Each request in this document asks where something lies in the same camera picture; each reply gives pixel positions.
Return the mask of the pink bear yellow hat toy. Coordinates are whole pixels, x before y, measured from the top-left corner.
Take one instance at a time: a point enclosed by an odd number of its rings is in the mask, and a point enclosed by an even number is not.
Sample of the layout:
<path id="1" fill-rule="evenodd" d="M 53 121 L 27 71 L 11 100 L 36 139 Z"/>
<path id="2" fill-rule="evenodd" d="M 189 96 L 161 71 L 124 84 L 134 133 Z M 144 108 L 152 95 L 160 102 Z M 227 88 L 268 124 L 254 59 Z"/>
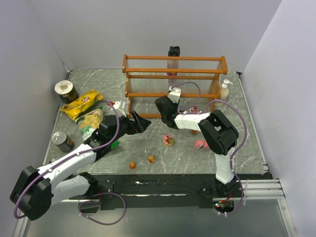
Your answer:
<path id="1" fill-rule="evenodd" d="M 205 149 L 209 149 L 208 143 L 207 143 L 206 141 L 204 142 L 203 147 L 204 147 Z"/>

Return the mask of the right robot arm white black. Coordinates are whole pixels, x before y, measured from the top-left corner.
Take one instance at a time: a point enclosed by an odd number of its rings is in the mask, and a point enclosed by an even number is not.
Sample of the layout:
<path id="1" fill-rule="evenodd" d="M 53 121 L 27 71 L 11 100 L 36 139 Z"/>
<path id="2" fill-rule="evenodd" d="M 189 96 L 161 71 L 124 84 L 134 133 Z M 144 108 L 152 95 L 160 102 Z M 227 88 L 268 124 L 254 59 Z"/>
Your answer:
<path id="1" fill-rule="evenodd" d="M 197 130 L 202 133 L 210 150 L 215 154 L 215 188 L 219 195 L 227 194 L 235 184 L 234 151 L 239 133 L 220 111 L 189 114 L 178 112 L 178 104 L 163 96 L 155 100 L 161 120 L 173 129 Z"/>

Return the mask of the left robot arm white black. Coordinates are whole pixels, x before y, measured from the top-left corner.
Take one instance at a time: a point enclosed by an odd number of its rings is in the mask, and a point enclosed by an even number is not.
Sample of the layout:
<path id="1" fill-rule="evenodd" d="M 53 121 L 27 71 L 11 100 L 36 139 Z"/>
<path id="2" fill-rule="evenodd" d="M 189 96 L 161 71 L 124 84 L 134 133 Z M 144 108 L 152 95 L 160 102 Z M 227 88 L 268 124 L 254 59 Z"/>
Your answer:
<path id="1" fill-rule="evenodd" d="M 36 220 L 53 204 L 87 194 L 96 182 L 90 175 L 67 178 L 105 156 L 118 138 L 143 133 L 152 123 L 135 111 L 131 114 L 132 118 L 117 114 L 105 116 L 99 128 L 69 154 L 38 169 L 32 166 L 24 168 L 10 195 L 15 204 L 14 217 L 19 219 L 17 211 L 21 210 L 29 220 Z"/>

